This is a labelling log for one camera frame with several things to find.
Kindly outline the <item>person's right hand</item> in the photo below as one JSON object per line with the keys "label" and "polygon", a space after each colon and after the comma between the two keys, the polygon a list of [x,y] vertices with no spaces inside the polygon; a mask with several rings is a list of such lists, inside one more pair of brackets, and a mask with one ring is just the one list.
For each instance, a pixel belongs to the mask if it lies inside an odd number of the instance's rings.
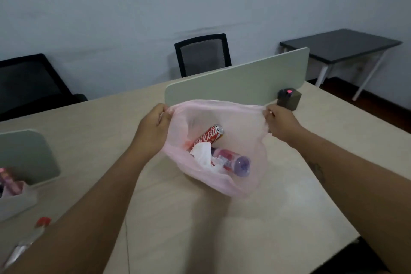
{"label": "person's right hand", "polygon": [[266,109],[269,109],[276,119],[276,126],[268,126],[270,134],[290,147],[295,148],[305,128],[300,125],[292,111],[284,107],[270,104],[266,106]]}

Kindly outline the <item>person's left hand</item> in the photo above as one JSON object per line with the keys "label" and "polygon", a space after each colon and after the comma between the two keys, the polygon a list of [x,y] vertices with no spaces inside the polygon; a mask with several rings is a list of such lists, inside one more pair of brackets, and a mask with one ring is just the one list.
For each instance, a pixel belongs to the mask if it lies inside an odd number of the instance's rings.
{"label": "person's left hand", "polygon": [[155,105],[144,116],[131,142],[131,149],[145,159],[151,159],[164,147],[169,127],[159,126],[159,117],[163,111],[163,103]]}

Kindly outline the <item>pink plastic bag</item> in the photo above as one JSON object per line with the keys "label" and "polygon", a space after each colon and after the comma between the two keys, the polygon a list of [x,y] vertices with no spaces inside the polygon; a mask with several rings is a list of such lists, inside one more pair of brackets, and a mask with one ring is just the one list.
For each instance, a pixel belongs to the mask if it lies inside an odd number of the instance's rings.
{"label": "pink plastic bag", "polygon": [[[221,100],[189,100],[172,105],[173,116],[162,152],[186,175],[230,197],[252,193],[268,170],[264,137],[268,126],[262,105],[243,105]],[[245,178],[225,171],[216,173],[201,166],[189,154],[190,145],[211,126],[223,128],[222,139],[213,147],[228,149],[251,159]]]}

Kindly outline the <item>person's left forearm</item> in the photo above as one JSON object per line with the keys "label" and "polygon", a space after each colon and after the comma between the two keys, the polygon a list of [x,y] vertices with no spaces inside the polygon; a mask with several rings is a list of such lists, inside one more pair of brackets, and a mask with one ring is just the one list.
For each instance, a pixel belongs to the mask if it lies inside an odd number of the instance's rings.
{"label": "person's left forearm", "polygon": [[103,274],[136,182],[161,148],[131,145],[3,274]]}

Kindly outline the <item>person's right forearm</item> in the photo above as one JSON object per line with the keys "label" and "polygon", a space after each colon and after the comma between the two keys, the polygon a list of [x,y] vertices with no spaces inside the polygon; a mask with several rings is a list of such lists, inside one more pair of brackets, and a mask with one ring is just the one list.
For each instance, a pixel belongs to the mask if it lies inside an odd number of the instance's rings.
{"label": "person's right forearm", "polygon": [[287,137],[392,274],[411,274],[411,180],[297,128]]}

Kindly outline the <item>small grey box device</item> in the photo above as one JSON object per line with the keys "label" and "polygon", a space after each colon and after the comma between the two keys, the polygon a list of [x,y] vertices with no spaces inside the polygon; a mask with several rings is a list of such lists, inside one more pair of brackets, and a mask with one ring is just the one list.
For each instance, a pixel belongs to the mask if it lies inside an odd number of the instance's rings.
{"label": "small grey box device", "polygon": [[281,89],[277,94],[277,105],[290,111],[295,111],[302,94],[294,88]]}

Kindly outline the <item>red soda can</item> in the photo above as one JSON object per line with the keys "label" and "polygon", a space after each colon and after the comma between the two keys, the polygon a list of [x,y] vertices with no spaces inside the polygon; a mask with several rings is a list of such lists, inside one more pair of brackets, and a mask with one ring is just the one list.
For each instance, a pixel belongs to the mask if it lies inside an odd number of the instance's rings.
{"label": "red soda can", "polygon": [[209,142],[213,144],[215,141],[220,139],[224,135],[223,127],[219,124],[213,124],[209,127],[201,136],[197,137],[193,143],[189,146],[188,151],[190,152],[195,145],[201,142]]}

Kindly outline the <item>grey desk divider panel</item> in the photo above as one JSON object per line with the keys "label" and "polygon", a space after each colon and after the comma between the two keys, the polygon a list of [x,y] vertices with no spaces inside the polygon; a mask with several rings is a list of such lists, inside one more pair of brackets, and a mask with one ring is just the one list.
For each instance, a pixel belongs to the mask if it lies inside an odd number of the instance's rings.
{"label": "grey desk divider panel", "polygon": [[301,48],[247,64],[185,77],[165,89],[165,103],[221,100],[243,105],[266,105],[283,89],[305,82],[309,48]]}

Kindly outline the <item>plastic bottle with purple cap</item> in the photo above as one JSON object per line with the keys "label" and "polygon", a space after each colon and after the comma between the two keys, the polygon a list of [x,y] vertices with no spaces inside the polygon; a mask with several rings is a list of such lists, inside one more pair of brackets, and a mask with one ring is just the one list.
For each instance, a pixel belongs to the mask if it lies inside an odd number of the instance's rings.
{"label": "plastic bottle with purple cap", "polygon": [[234,175],[245,178],[250,174],[251,159],[247,156],[240,155],[228,149],[211,147],[211,155],[219,158],[224,162],[224,169],[232,172]]}

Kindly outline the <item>black mesh office chair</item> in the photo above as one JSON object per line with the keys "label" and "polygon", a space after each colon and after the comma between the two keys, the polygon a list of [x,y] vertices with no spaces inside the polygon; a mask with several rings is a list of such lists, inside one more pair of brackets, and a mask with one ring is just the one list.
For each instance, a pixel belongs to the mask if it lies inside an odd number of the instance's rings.
{"label": "black mesh office chair", "polygon": [[182,78],[232,66],[225,33],[186,39],[174,48]]}

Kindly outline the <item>dark table with white legs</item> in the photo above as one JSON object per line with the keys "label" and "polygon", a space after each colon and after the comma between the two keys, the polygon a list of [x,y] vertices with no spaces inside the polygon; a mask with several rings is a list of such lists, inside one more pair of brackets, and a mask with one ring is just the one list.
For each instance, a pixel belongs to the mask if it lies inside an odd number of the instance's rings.
{"label": "dark table with white legs", "polygon": [[352,101],[356,101],[378,70],[387,52],[401,44],[403,42],[400,40],[342,28],[282,41],[279,46],[283,49],[283,53],[301,48],[310,49],[309,57],[322,64],[315,83],[316,87],[323,84],[335,64],[353,58],[375,55],[375,57],[369,58],[366,63],[366,65],[372,65],[372,68],[352,97]]}

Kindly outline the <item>grey rounded divider panel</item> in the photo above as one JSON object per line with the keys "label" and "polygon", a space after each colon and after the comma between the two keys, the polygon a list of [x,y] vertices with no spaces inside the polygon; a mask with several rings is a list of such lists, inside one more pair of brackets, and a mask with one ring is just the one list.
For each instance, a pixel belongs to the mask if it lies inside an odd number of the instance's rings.
{"label": "grey rounded divider panel", "polygon": [[28,185],[45,183],[61,175],[45,137],[34,130],[0,133],[0,168]]}

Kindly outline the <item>pink items in box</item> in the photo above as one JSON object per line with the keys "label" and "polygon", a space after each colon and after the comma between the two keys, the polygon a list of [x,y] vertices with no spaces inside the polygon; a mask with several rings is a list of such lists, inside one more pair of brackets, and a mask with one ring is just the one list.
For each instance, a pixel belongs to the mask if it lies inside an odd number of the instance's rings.
{"label": "pink items in box", "polygon": [[6,196],[16,196],[23,193],[24,182],[13,179],[6,168],[0,168],[0,185]]}

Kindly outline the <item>white storage box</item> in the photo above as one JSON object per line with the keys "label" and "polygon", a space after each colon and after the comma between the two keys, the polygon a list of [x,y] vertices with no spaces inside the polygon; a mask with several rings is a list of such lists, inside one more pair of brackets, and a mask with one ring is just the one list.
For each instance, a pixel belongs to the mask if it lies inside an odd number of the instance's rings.
{"label": "white storage box", "polygon": [[12,195],[6,188],[3,190],[0,197],[0,223],[32,208],[38,202],[36,189],[24,181],[18,181],[17,184],[22,188],[22,192],[18,195]]}

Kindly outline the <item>clear bottle with red cap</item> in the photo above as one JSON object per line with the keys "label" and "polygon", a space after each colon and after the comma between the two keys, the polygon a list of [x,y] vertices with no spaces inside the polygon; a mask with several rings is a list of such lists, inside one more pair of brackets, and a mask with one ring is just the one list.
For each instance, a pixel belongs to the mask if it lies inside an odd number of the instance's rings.
{"label": "clear bottle with red cap", "polygon": [[5,262],[3,263],[0,272],[11,266],[16,260],[37,240],[42,236],[45,229],[50,225],[52,219],[49,217],[41,217],[34,226],[34,230],[24,237],[10,252]]}

